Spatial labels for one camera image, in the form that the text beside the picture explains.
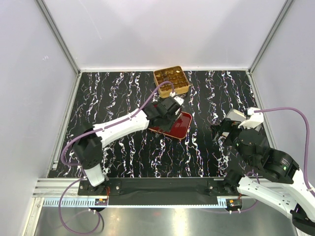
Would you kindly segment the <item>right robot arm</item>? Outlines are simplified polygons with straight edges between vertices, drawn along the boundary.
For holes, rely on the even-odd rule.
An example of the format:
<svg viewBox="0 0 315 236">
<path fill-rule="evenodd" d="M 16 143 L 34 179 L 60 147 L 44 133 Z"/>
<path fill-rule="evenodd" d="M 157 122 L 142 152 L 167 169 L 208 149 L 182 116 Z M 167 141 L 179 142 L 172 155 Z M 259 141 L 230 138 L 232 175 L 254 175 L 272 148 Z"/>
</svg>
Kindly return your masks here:
<svg viewBox="0 0 315 236">
<path fill-rule="evenodd" d="M 265 136 L 256 130 L 264 121 L 262 114 L 240 122 L 225 118 L 211 127 L 217 141 L 226 134 L 224 143 L 232 146 L 245 163 L 268 181 L 280 185 L 286 194 L 278 193 L 254 182 L 248 176 L 231 170 L 219 189 L 229 195 L 237 192 L 250 196 L 291 219 L 300 231 L 315 234 L 315 198 L 307 190 L 303 172 L 297 162 L 287 153 L 271 148 Z"/>
</svg>

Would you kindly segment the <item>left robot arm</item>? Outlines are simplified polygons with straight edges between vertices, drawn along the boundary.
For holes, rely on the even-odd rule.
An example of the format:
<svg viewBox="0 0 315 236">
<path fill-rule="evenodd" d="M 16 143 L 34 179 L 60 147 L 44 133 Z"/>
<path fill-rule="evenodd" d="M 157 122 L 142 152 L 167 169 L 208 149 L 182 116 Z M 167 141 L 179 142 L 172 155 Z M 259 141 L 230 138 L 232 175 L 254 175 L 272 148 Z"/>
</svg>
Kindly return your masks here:
<svg viewBox="0 0 315 236">
<path fill-rule="evenodd" d="M 149 128 L 169 132 L 181 117 L 184 99 L 179 96 L 168 97 L 162 101 L 148 103 L 142 109 L 130 114 L 95 124 L 82 135 L 75 138 L 72 149 L 89 182 L 89 189 L 100 195 L 106 190 L 107 176 L 103 173 L 101 162 L 103 149 L 110 143 L 129 134 Z"/>
</svg>

